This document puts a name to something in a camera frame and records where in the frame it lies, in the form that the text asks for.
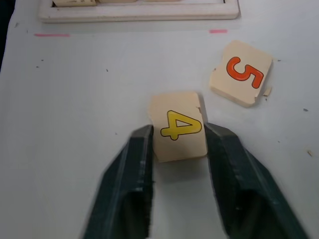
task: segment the red number 5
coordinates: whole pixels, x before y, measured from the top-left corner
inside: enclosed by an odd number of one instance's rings
[[[227,73],[237,81],[246,81],[250,77],[250,75],[254,75],[255,78],[252,83],[252,87],[258,89],[263,81],[264,74],[252,67],[251,65],[245,66],[245,71],[243,73],[239,73],[235,70],[235,65],[240,62],[240,58],[235,56],[229,60],[227,63]]]

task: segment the number 4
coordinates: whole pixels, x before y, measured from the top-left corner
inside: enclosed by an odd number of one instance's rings
[[[177,140],[179,135],[198,133],[202,126],[198,120],[187,117],[175,111],[167,112],[168,128],[162,128],[160,134],[163,137],[170,136],[171,140]],[[177,126],[177,121],[186,123],[188,125]]]

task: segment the white table surface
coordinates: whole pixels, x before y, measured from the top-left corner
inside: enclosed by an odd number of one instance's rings
[[[239,1],[235,20],[42,24],[38,0],[17,0],[0,74],[0,238],[81,238],[103,171],[150,123],[150,97],[183,90],[203,95],[209,122],[239,135],[318,238],[319,1]],[[233,39],[281,60],[249,109],[208,87]],[[156,164],[155,180],[152,238],[226,238],[206,159]]]

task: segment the puzzle board frame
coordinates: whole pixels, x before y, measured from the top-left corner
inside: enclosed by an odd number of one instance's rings
[[[233,19],[239,13],[237,0],[224,3],[178,4],[113,4],[96,6],[53,7],[52,0],[40,0],[39,18],[42,22],[97,22],[143,20],[203,20]]]

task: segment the number tile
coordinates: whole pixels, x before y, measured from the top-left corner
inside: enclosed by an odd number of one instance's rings
[[[244,107],[255,104],[272,64],[272,56],[244,42],[232,41],[210,77],[210,88]]]
[[[153,149],[159,162],[207,154],[203,118],[196,92],[153,96],[149,115],[154,125]]]

